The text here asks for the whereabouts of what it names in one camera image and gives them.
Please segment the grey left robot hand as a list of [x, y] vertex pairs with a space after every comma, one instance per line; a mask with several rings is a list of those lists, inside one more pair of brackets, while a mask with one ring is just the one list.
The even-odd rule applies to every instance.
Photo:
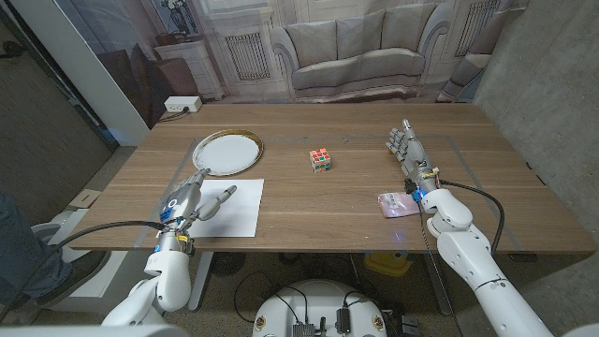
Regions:
[[164, 231], [186, 231], [196, 220], [211, 219], [220, 206], [236, 192], [237, 186], [231, 185], [221, 194], [198, 206], [201, 200], [200, 187], [210, 172], [209, 168], [200, 169], [174, 188], [159, 214]]

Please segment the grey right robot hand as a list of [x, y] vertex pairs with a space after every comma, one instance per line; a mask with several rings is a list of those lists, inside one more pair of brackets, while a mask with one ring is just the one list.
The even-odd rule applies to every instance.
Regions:
[[424, 194], [439, 189], [431, 161], [407, 119], [402, 120], [402, 130], [391, 129], [386, 146], [399, 160], [405, 176]]

